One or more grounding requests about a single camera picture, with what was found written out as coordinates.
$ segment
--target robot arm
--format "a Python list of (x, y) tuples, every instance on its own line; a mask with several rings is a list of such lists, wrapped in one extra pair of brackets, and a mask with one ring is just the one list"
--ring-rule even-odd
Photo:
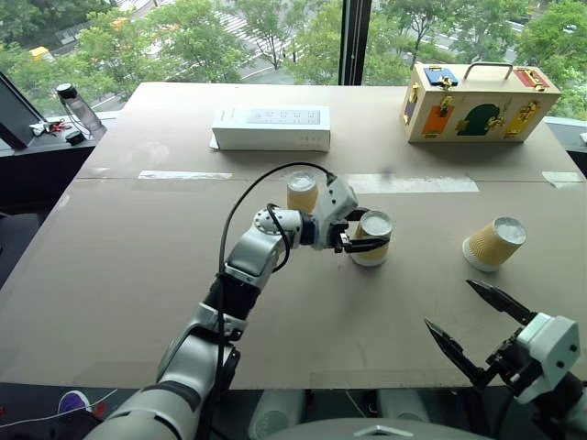
[(535, 422), (550, 437), (564, 438), (565, 432), (587, 433), (587, 394), (581, 381), (570, 373), (581, 353), (577, 323), (563, 316), (531, 312), (481, 280), (467, 282), (494, 309), (506, 312), (525, 327), (503, 341), (487, 358), (489, 368), (483, 369), (463, 355), (462, 347), (450, 335), (426, 319), (443, 353), (478, 390), (499, 375), (519, 403), (537, 406)]
[[(192, 320), (170, 345), (161, 361), (157, 382), (131, 396), (86, 439), (193, 440), (213, 387), (216, 393), (222, 393), (230, 386), (240, 357), (232, 343), (242, 336), (249, 312), (280, 255), (299, 246), (333, 248), (335, 252), (383, 246), (386, 239), (353, 241), (344, 232), (349, 221), (359, 220), (366, 211), (357, 208), (352, 188), (332, 176), (311, 214), (270, 206), (257, 212), (253, 225), (226, 259), (224, 273), (216, 276)], [(227, 343), (217, 378), (221, 295)]]

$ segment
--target black cable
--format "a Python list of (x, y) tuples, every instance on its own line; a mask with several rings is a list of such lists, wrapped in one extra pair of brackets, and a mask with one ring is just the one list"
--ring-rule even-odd
[(285, 257), (283, 258), (282, 263), (273, 270), (273, 273), (275, 273), (278, 270), (281, 270), (283, 266), (285, 266), (285, 264), (287, 263), (287, 260), (290, 259), (291, 246), (289, 240), (287, 239), (287, 235), (285, 235), (285, 231), (283, 230), (282, 225), (279, 223), (279, 221), (277, 220), (277, 216), (273, 212), (273, 208), (279, 208), (279, 206), (273, 203), (267, 203), (267, 212), (269, 213), (269, 216), (271, 217), (273, 223), (277, 226), (277, 230), (282, 235), (282, 240), (285, 245)]
[[(63, 109), (65, 110), (65, 114), (66, 114), (66, 116), (68, 116), (68, 117), (70, 118), (70, 121), (72, 122), (73, 126), (74, 126), (74, 127), (77, 129), (77, 130), (79, 130), (79, 131), (80, 131), (80, 133), (83, 133), (83, 134), (84, 134), (84, 135), (86, 135), (87, 137), (90, 137), (90, 136), (92, 135), (92, 130), (90, 130), (90, 129), (89, 129), (87, 126), (85, 126), (85, 124), (82, 122), (82, 120), (81, 120), (81, 119), (79, 119), (79, 120), (77, 120), (77, 121), (76, 121), (76, 120), (74, 120), (74, 118), (73, 118), (73, 114), (72, 114), (72, 112), (70, 111), (69, 107), (68, 107), (68, 106), (67, 106), (67, 105), (66, 105), (66, 104), (65, 104), (65, 103), (64, 103), (62, 100), (60, 100), (60, 101), (61, 101), (61, 105), (63, 106)], [(83, 129), (87, 130), (87, 133), (85, 133), (85, 132), (83, 131), (83, 129), (81, 129), (81, 128), (80, 128), (80, 126), (81, 126), (81, 127), (83, 127)]]
[(270, 175), (272, 175), (274, 172), (283, 170), (285, 168), (297, 167), (297, 166), (306, 166), (306, 167), (316, 168), (316, 169), (321, 170), (322, 172), (324, 172), (327, 177), (334, 177), (334, 174), (332, 172), (328, 171), (326, 168), (323, 168), (320, 165), (316, 165), (316, 164), (310, 163), (310, 162), (289, 162), (289, 163), (285, 163), (283, 165), (280, 165), (279, 167), (276, 167), (276, 168), (274, 168), (274, 169), (272, 169), (270, 171), (267, 171), (265, 174), (263, 174), (262, 176), (260, 176), (256, 181), (254, 181), (250, 185), (249, 188), (247, 188), (247, 190), (245, 190), (244, 193), (241, 194), (241, 196), (238, 198), (237, 202), (234, 204), (234, 206), (232, 207), (232, 209), (228, 213), (227, 220), (224, 223), (224, 228), (222, 230), (222, 237), (220, 238), (220, 253), (219, 253), (219, 256), (218, 256), (218, 272), (224, 273), (224, 254), (225, 254), (225, 250), (226, 250), (228, 227), (230, 226), (230, 221), (232, 220), (232, 217), (233, 217), (234, 213), (237, 211), (237, 209), (240, 206), (240, 204), (242, 204), (242, 201), (245, 200), (245, 197), (247, 197), (249, 195), (249, 193), (253, 190), (253, 188), (255, 188), (255, 186), (257, 186), (265, 178), (267, 178)]
[(514, 401), (514, 394), (510, 393), (505, 399), (504, 404), (499, 410), (497, 417), (495, 418), (495, 427), (493, 428), (493, 437), (499, 440), (502, 435), (502, 428), (504, 427), (505, 416), (510, 409), (510, 405)]
[[(220, 250), (218, 252), (218, 275), (222, 276), (225, 274), (224, 256), (225, 256), (226, 247), (227, 247), (228, 228), (230, 227), (230, 221), (232, 220), (232, 217), (234, 216), (238, 207), (240, 206), (240, 204), (242, 204), (242, 202), (249, 195), (249, 193), (253, 190), (253, 188), (255, 188), (260, 182), (262, 182), (268, 176), (272, 175), (274, 172), (283, 170), (285, 168), (290, 168), (290, 167), (316, 168), (317, 170), (321, 170), (322, 172), (324, 172), (326, 174), (328, 181), (330, 181), (332, 178), (335, 177), (335, 175), (332, 172), (328, 171), (326, 168), (321, 167), (320, 165), (316, 165), (311, 162), (289, 162), (289, 163), (285, 163), (283, 165), (280, 165), (279, 167), (275, 167), (274, 169), (269, 170), (266, 173), (262, 174), (256, 181), (254, 181), (249, 186), (249, 188), (247, 188), (245, 190), (244, 193), (242, 193), (240, 195), (237, 202), (232, 206), (232, 209), (230, 209), (230, 212), (228, 213), (227, 220), (224, 223), (224, 227), (222, 229), (222, 237), (220, 238)], [(280, 233), (281, 233), (283, 231), (281, 225), (279, 224), (279, 222), (276, 222), (275, 224), (277, 225), (278, 229), (281, 229), (280, 230)], [(287, 262), (287, 259), (289, 258), (289, 248), (288, 247), (289, 247), (289, 243), (287, 242), (287, 240), (285, 240), (286, 257), (283, 260), (282, 264), (280, 266), (278, 266), (274, 271), (281, 269), (283, 267), (283, 265), (285, 264), (285, 262)], [(220, 282), (216, 305), (217, 305), (217, 311), (218, 311), (218, 315), (217, 315), (218, 316), (217, 317), (217, 319), (218, 319), (218, 356), (216, 358), (215, 386), (212, 387), (212, 390), (210, 391), (210, 397), (209, 397), (210, 404), (208, 405), (208, 411), (206, 411), (205, 418), (202, 423), (203, 433), (204, 433), (203, 438), (204, 439), (207, 439), (210, 437), (210, 431), (212, 430), (212, 418), (214, 417), (214, 409), (216, 406), (216, 400), (218, 399), (218, 386), (219, 386), (218, 384), (220, 383), (220, 376), (222, 373), (222, 365), (223, 365), (224, 348), (226, 345), (226, 339), (224, 336), (224, 288), (223, 288), (222, 282)]]

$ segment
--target table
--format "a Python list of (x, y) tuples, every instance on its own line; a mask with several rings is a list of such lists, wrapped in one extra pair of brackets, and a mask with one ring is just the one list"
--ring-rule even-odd
[[(359, 194), (395, 222), (377, 269), (297, 249), (249, 317), (233, 389), (455, 387), (466, 378), (424, 317), (482, 365), (516, 329), (464, 282), (480, 278), (529, 308), (579, 322), (587, 341), (586, 183), (557, 188), (542, 171), (578, 172), (541, 124), (519, 145), (405, 142), (402, 87), (143, 83), (61, 197), (0, 291), (0, 380), (141, 387), (216, 271), (226, 214), (268, 168), (311, 160), (336, 173), (393, 170), (398, 179), (471, 178), (477, 192)], [(229, 104), (330, 105), (329, 153), (208, 149), (214, 109)], [(229, 179), (143, 180), (151, 171)], [(238, 211), (231, 246), (268, 201), (278, 175)], [(528, 242), (496, 274), (472, 268), (464, 237), (496, 216), (519, 218)], [(584, 356), (573, 372), (587, 376)]]

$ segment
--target wooden toy box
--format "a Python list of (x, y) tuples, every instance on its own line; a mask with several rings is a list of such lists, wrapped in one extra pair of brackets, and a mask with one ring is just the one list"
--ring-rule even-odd
[(536, 67), (418, 63), (401, 118), (410, 142), (520, 142), (559, 96)]

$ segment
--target paper cup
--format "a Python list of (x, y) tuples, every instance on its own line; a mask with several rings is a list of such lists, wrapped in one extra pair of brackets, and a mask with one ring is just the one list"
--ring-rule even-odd
[(484, 272), (495, 272), (526, 243), (526, 230), (511, 217), (499, 217), (462, 243), (469, 263)]
[(318, 186), (309, 172), (299, 171), (287, 180), (287, 207), (310, 214), (316, 205)]
[[(355, 238), (389, 238), (392, 236), (392, 220), (386, 213), (369, 211), (360, 218)], [(352, 260), (361, 266), (379, 266), (387, 258), (389, 243), (367, 252), (350, 254)]]

